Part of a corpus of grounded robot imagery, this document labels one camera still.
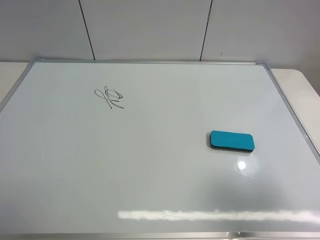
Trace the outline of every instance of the white wall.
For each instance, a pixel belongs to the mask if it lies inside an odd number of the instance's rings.
[[[320,93],[320,0],[214,0],[202,60],[297,69]]]
[[[97,60],[199,61],[211,0],[80,0]],[[0,0],[0,61],[92,60],[78,0]],[[320,0],[213,0],[202,61],[301,71],[320,93]]]
[[[200,60],[211,0],[81,3],[97,60]]]
[[[0,0],[0,60],[92,60],[77,0]]]

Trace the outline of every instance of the whiteboard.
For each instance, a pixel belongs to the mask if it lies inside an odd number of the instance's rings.
[[[3,235],[320,231],[319,163],[261,65],[36,62],[0,159]]]

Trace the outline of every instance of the handwritten signature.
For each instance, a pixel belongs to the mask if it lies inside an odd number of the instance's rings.
[[[119,103],[119,99],[122,99],[123,96],[118,93],[115,89],[111,90],[111,89],[108,89],[107,86],[104,86],[104,93],[99,90],[99,89],[96,89],[94,90],[94,93],[95,95],[97,95],[99,98],[102,98],[104,100],[106,100],[106,102],[108,103],[109,107],[112,109],[112,106],[116,106],[120,109],[124,109],[122,106],[119,106],[117,104],[115,104],[114,102],[118,102]]]

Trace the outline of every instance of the whiteboard eraser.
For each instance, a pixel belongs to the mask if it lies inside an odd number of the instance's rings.
[[[251,134],[228,131],[212,131],[210,146],[213,149],[251,153],[255,149]]]

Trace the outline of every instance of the table top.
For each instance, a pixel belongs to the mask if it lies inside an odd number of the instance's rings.
[[[259,65],[36,63],[0,157],[1,234],[320,231],[319,163]]]
[[[26,69],[27,62],[0,62],[0,102]]]
[[[272,69],[282,91],[320,152],[320,97],[305,76],[294,69]]]

